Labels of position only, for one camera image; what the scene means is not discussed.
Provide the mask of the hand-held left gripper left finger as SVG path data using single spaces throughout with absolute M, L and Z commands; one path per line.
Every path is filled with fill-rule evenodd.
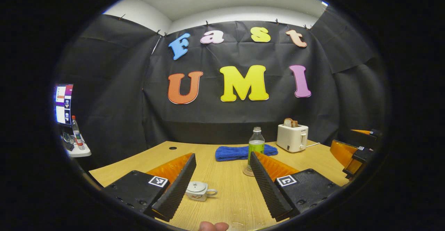
M 195 154 L 188 153 L 148 172 L 130 171 L 102 191 L 131 211 L 170 222 L 195 168 Z

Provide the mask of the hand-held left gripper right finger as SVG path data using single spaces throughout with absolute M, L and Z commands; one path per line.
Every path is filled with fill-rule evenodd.
M 272 218 L 293 218 L 323 203 L 341 187 L 312 168 L 298 171 L 265 154 L 250 153 L 250 166 Z

